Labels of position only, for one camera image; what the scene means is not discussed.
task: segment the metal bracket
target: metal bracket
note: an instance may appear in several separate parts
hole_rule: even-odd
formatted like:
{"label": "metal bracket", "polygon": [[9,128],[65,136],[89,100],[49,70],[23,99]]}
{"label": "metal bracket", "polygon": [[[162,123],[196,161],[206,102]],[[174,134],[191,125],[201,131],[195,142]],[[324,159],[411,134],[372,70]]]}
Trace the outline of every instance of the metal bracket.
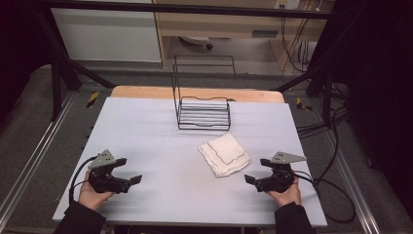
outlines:
{"label": "metal bracket", "polygon": [[89,164],[88,168],[95,169],[115,163],[115,157],[113,157],[108,149],[105,149],[101,154],[97,155],[97,157]]}
{"label": "metal bracket", "polygon": [[295,154],[285,153],[285,152],[277,152],[273,158],[270,160],[271,163],[275,164],[289,164],[295,162],[306,161],[307,158],[303,156],[298,156]]}

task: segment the hand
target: hand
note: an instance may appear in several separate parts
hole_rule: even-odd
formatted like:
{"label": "hand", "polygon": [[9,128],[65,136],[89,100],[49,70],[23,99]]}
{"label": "hand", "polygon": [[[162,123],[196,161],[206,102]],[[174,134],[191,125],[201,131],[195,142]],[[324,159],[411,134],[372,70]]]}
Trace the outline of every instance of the hand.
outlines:
{"label": "hand", "polygon": [[297,205],[301,205],[301,193],[298,188],[298,177],[294,178],[291,186],[289,186],[289,188],[283,193],[268,191],[267,194],[276,200],[279,208],[292,202],[295,202]]}
{"label": "hand", "polygon": [[79,194],[79,203],[83,206],[96,211],[107,199],[112,197],[114,192],[104,192],[96,193],[91,184],[87,181],[89,178],[89,173],[91,170],[88,170],[85,175],[85,182],[80,188]]}

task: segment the white cabinet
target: white cabinet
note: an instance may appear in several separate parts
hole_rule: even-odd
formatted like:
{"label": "white cabinet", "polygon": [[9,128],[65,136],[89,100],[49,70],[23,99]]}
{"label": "white cabinet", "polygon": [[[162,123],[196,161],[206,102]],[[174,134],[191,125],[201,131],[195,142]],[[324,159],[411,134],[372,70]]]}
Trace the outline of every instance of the white cabinet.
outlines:
{"label": "white cabinet", "polygon": [[[105,1],[152,3],[151,0]],[[72,59],[161,62],[153,13],[52,11]]]}

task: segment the folded cloth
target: folded cloth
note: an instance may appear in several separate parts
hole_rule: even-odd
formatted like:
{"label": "folded cloth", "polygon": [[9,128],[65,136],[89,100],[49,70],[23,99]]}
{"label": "folded cloth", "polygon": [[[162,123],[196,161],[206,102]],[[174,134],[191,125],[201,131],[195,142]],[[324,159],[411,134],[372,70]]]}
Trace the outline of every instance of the folded cloth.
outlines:
{"label": "folded cloth", "polygon": [[198,147],[217,177],[228,176],[249,163],[248,153],[227,133]]}

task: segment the black sleeve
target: black sleeve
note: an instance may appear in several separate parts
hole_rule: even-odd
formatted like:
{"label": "black sleeve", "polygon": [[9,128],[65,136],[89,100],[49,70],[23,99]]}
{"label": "black sleeve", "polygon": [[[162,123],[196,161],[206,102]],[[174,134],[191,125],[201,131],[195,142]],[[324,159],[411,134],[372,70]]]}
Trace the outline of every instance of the black sleeve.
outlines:
{"label": "black sleeve", "polygon": [[55,234],[99,234],[106,220],[99,213],[77,202],[71,203],[64,214]]}
{"label": "black sleeve", "polygon": [[290,203],[275,212],[277,234],[314,234],[304,207]]}

